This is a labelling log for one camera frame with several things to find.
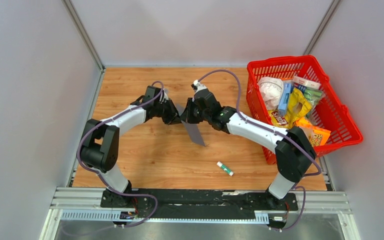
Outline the grey-blue paper envelope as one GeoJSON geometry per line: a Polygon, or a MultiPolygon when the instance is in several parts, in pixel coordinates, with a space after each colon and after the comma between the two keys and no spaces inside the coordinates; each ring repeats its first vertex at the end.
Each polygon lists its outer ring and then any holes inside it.
{"type": "Polygon", "coordinates": [[[181,120],[181,122],[182,122],[183,126],[185,127],[190,140],[194,144],[197,144],[197,145],[205,147],[206,144],[204,142],[204,139],[203,139],[203,137],[201,135],[201,132],[200,132],[198,126],[196,124],[186,123],[183,120],[181,120]]]}

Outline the green white glue stick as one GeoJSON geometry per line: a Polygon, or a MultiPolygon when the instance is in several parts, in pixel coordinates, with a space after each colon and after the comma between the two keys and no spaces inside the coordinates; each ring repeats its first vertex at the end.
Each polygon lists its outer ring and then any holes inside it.
{"type": "Polygon", "coordinates": [[[223,164],[221,161],[218,161],[216,164],[219,168],[221,168],[225,173],[227,173],[229,176],[233,176],[234,172],[227,167],[225,164],[223,164]]]}

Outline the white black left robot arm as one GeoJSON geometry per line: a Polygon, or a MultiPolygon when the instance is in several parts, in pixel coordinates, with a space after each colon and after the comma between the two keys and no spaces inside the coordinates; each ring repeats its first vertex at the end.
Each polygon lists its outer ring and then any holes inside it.
{"type": "Polygon", "coordinates": [[[149,85],[126,109],[101,120],[91,118],[84,126],[77,161],[101,179],[120,207],[128,207],[135,198],[131,182],[117,165],[120,137],[152,118],[160,118],[166,125],[181,123],[178,110],[162,86],[149,85]]]}

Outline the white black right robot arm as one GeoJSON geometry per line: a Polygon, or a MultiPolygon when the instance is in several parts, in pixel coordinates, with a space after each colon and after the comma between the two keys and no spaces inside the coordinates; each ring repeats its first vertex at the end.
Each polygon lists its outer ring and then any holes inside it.
{"type": "Polygon", "coordinates": [[[188,98],[180,116],[188,124],[207,122],[217,131],[240,136],[268,149],[278,173],[266,190],[265,202],[279,209],[287,193],[305,176],[317,154],[305,132],[297,126],[281,128],[253,119],[231,106],[222,106],[208,89],[188,98]]]}

